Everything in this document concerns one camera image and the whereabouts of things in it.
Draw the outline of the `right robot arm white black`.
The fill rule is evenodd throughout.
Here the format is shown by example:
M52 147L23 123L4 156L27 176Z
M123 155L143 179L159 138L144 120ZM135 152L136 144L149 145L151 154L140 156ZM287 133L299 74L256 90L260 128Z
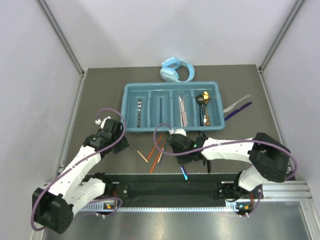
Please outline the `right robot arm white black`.
M213 160L231 160L250 164L241 170L232 186L222 186L222 198L236 201L245 198L256 187L267 183L283 183L287 178L290 150L266 133L243 140L214 139L205 135L196 140L187 137L183 129L170 131L169 145L180 165L192 161L207 163Z

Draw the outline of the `black spoon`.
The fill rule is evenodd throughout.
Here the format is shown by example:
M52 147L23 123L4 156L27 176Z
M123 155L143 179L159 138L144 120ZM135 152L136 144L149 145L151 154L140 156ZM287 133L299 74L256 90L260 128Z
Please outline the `black spoon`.
M204 97L200 94L195 98L197 104L199 105L199 114L200 114L200 125L203 126L203 115L202 115L202 108L201 105L205 104Z

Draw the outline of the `iridescent knife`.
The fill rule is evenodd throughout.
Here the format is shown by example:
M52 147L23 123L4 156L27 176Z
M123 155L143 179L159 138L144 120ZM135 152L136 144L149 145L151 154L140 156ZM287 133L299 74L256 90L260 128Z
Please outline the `iridescent knife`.
M180 166L180 169L181 169L181 172L182 172L182 175L183 175L184 179L187 181L189 178L188 178L188 174L187 174L184 166L181 165L181 166Z

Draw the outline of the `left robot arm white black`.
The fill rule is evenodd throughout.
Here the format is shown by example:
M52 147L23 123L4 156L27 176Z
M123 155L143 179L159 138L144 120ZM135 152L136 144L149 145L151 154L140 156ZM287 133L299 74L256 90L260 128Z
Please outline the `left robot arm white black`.
M112 179L105 173L95 173L86 178L89 171L105 155L117 154L129 146L124 136L122 122L110 117L96 120L99 129L88 136L78 153L63 172L45 188L37 188L32 194L30 223L62 234L71 225L76 214L97 198L115 198Z

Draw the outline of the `light blue headphones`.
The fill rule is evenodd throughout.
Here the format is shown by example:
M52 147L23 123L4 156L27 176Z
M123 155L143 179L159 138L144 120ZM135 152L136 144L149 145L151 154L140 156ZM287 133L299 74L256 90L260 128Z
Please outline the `light blue headphones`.
M195 76L194 66L188 61L176 57L167 58L161 63L160 77L168 83L181 82L177 72L180 67L185 67L188 70L188 78L185 82L191 82Z

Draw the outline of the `gold spoon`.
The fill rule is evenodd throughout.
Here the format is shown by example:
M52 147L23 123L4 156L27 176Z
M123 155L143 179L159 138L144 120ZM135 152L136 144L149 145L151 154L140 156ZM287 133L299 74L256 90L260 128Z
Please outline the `gold spoon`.
M211 125L210 117L209 117L209 111L208 111L208 103L210 100L210 95L207 91L204 91L202 93L202 96L204 98L204 124L209 127Z

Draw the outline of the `blue plastic cutlery tray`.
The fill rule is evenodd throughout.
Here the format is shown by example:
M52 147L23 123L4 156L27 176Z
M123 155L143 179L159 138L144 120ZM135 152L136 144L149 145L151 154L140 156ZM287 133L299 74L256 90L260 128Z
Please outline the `blue plastic cutlery tray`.
M210 126L201 126L200 106L196 97L207 91L210 100L207 104ZM181 126L179 96L184 97L188 125ZM121 114L126 121L127 132L143 133L167 131L159 127L160 97L162 97L163 123L173 129L186 131L220 131L225 128L224 109L218 84L214 81L129 83L124 87ZM137 127L137 101L142 98L141 122Z

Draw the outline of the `black knife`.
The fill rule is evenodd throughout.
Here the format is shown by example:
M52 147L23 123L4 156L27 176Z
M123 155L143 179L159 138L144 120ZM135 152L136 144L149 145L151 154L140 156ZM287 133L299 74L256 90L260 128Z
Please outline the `black knife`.
M207 166L207 173L211 174L212 166L211 166L211 161L210 160L206 161L206 166Z

